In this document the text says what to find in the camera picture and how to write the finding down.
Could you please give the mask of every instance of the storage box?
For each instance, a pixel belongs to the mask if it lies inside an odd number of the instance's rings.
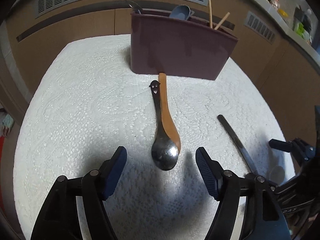
[[[131,13],[131,70],[215,80],[238,39],[208,21],[169,18],[170,12]]]

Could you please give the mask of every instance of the lace tablecloth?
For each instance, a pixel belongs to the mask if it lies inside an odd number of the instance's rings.
[[[285,180],[294,175],[290,155],[267,146],[271,138],[284,140],[275,117],[231,58],[215,81],[167,77],[181,153],[171,171],[156,168],[151,159],[156,115],[148,86],[157,76],[134,74],[129,65],[130,35],[95,37],[68,44],[44,75],[14,161],[14,198],[26,239],[55,179],[99,168],[119,145],[127,149],[128,160],[105,202],[118,239],[204,239],[218,202],[204,186],[196,149],[205,147],[238,176],[247,172],[218,114],[228,120],[261,175],[268,177],[275,165],[285,169]],[[240,234],[243,203],[233,239]],[[84,239],[90,239],[81,198],[77,205]]]

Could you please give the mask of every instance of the blue gripper pad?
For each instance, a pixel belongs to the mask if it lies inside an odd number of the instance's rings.
[[[119,146],[113,157],[108,161],[108,164],[112,165],[113,163],[113,166],[109,175],[105,178],[105,187],[102,192],[104,199],[114,193],[126,162],[127,150],[123,146]]]
[[[212,161],[203,147],[200,147],[196,150],[196,164],[198,166],[204,184],[208,190],[209,195],[212,196],[215,200],[218,200],[218,180],[212,174],[212,171],[206,161],[206,159],[208,158],[210,161]]]

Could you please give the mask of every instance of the knife blade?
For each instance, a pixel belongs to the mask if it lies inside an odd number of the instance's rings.
[[[245,149],[241,141],[239,140],[238,136],[236,135],[235,131],[231,128],[230,124],[227,122],[227,120],[224,118],[222,114],[219,114],[217,116],[217,119],[222,124],[223,128],[227,131],[231,139],[233,140],[234,144],[236,145],[238,151],[241,153],[245,163],[249,167],[250,171],[258,176],[257,167],[254,164],[251,156],[249,155],[248,151]]]

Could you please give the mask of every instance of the bottle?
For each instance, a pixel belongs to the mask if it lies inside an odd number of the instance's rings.
[[[278,10],[278,9],[280,8],[279,0],[272,0],[271,5],[272,5],[273,8],[275,8],[276,10]]]

